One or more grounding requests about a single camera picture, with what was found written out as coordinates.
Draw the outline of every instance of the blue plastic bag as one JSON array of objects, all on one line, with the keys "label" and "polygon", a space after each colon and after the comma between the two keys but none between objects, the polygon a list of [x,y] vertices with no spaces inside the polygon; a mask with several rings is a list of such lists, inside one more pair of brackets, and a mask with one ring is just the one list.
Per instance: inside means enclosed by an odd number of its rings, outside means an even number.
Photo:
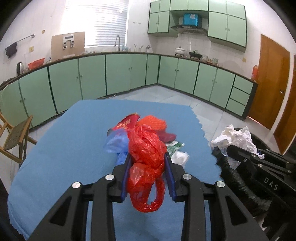
[{"label": "blue plastic bag", "polygon": [[103,149],[108,153],[116,153],[118,155],[116,165],[125,163],[128,154],[128,135],[124,129],[118,129],[106,138]]}]

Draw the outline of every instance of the towel rack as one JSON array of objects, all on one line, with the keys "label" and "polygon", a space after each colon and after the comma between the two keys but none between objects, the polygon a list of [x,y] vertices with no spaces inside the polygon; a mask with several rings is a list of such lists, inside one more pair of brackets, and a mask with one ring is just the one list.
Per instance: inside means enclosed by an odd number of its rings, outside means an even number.
[{"label": "towel rack", "polygon": [[35,37],[35,34],[31,34],[31,35],[29,35],[29,36],[27,36],[27,37],[25,37],[25,38],[23,38],[23,39],[20,39],[19,41],[22,41],[22,40],[24,40],[24,39],[26,39],[26,38],[29,38],[29,37],[34,38],[34,37]]}]

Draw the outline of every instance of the white tissue paper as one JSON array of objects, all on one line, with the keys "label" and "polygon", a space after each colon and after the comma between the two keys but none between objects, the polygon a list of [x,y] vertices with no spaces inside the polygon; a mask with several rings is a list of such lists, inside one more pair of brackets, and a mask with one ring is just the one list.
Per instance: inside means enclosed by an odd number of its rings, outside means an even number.
[{"label": "white tissue paper", "polygon": [[171,156],[172,163],[181,165],[182,167],[185,167],[185,164],[188,161],[188,159],[189,155],[187,152],[176,151]]},{"label": "white tissue paper", "polygon": [[[259,155],[257,147],[253,144],[251,133],[249,132],[249,128],[247,126],[240,131],[236,131],[233,126],[230,125],[222,131],[220,136],[218,136],[215,140],[212,140],[210,144],[212,149],[217,146],[225,156],[227,156],[227,147],[235,145],[258,155],[260,159],[264,159],[264,154]],[[236,169],[240,165],[239,161],[230,157],[228,157],[228,163],[232,169]]]}]

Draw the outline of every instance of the blue box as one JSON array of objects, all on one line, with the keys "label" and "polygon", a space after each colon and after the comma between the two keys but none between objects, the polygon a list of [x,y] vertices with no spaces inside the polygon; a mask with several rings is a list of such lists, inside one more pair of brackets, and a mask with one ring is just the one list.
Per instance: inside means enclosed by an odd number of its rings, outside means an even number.
[{"label": "blue box", "polygon": [[197,14],[191,14],[191,13],[184,14],[183,25],[198,26],[198,16],[197,16]]}]

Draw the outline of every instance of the countertop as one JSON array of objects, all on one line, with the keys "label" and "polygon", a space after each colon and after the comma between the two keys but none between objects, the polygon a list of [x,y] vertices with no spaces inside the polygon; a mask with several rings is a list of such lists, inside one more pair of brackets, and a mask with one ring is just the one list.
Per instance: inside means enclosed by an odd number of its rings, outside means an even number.
[{"label": "countertop", "polygon": [[233,73],[237,76],[240,76],[252,83],[256,83],[255,81],[253,80],[250,80],[248,78],[246,78],[245,76],[243,75],[240,75],[238,73],[235,73],[231,70],[228,70],[226,68],[223,68],[223,67],[220,67],[220,66],[217,66],[217,65],[214,65],[214,64],[211,64],[211,63],[207,63],[207,62],[204,62],[204,61],[201,61],[201,60],[197,60],[197,59],[191,59],[191,58],[183,58],[183,57],[180,57],[180,56],[173,56],[173,55],[164,55],[164,54],[156,54],[156,53],[145,53],[145,52],[103,52],[103,53],[88,53],[88,54],[81,54],[81,55],[78,55],[78,56],[73,56],[73,57],[69,57],[69,58],[64,58],[64,59],[59,59],[59,60],[56,60],[56,61],[53,61],[53,62],[50,62],[50,63],[47,63],[47,64],[44,64],[34,70],[31,70],[29,72],[26,72],[26,73],[23,73],[19,76],[16,76],[15,78],[11,78],[9,80],[6,80],[4,81],[1,85],[0,85],[0,91],[3,90],[7,85],[17,81],[18,79],[26,76],[27,74],[30,74],[34,71],[37,71],[39,69],[42,69],[42,68],[45,68],[47,66],[50,66],[50,65],[53,65],[53,64],[57,64],[57,63],[60,63],[60,62],[64,62],[64,61],[67,61],[67,60],[71,60],[71,59],[77,59],[77,58],[84,58],[84,57],[90,57],[90,56],[97,56],[97,55],[108,55],[108,54],[150,54],[150,55],[158,55],[158,56],[166,56],[166,57],[172,57],[172,58],[182,58],[182,59],[187,59],[187,60],[191,60],[191,61],[196,61],[196,62],[199,62],[199,63],[203,63],[203,64],[207,64],[207,65],[211,65],[211,66],[214,66],[214,67],[217,67],[219,69],[223,69],[225,71],[228,71],[230,73]]}]

